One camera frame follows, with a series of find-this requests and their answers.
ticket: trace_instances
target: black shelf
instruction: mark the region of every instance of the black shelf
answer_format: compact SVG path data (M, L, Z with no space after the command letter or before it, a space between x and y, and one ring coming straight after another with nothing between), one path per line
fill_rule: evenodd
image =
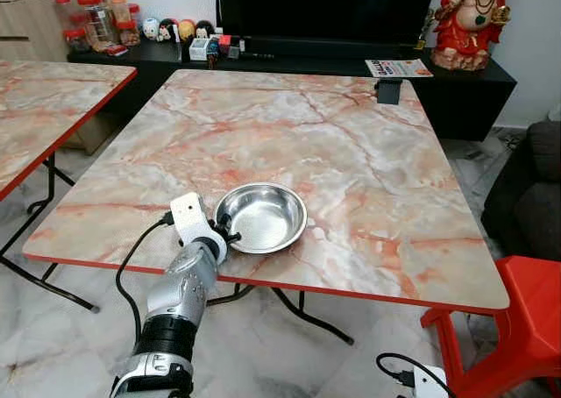
M173 43L142 40L139 46L121 56L101 53L71 53L68 61L128 65L138 69L138 76L106 107L133 117L177 69L207 69L204 61L180 63ZM490 60L479 72L449 71L430 61L430 52L411 53L406 59L421 58L434 78L411 78L415 91L439 138L482 140L499 116L516 81ZM371 76L364 60L329 59L308 56L279 56L271 60L220 60L217 70Z

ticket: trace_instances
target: red chair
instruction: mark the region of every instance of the red chair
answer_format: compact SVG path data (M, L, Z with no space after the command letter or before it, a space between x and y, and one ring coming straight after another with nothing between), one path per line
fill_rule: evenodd
M423 328L437 326L448 385L458 398L495 398L525 380L561 377L561 262L512 256L497 267L510 306L476 312L494 317L499 344L467 372L450 318L454 310L430 309L421 318Z

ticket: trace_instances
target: television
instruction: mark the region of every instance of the television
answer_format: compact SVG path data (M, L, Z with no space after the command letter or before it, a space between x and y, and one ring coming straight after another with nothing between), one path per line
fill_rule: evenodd
M220 0L224 33L414 46L430 0Z

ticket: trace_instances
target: stainless steel bowl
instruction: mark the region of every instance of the stainless steel bowl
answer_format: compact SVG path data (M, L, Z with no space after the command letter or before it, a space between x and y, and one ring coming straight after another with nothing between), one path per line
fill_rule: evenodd
M308 220L303 200L275 183L250 183L228 192L218 203L215 220L231 217L230 234L241 239L231 247L247 253L270 253L293 244Z

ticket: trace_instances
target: tabletop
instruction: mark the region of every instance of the tabletop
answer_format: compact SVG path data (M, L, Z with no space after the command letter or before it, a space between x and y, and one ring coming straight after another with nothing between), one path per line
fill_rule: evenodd
M231 251L219 278L457 309L508 295L451 167L407 81L378 104L363 77L179 70L24 246L31 259L117 268L138 236L198 192L208 215L228 190L274 181L297 192L307 228L267 255ZM173 228L133 271L161 274Z
M132 67L0 60L0 199L135 74Z

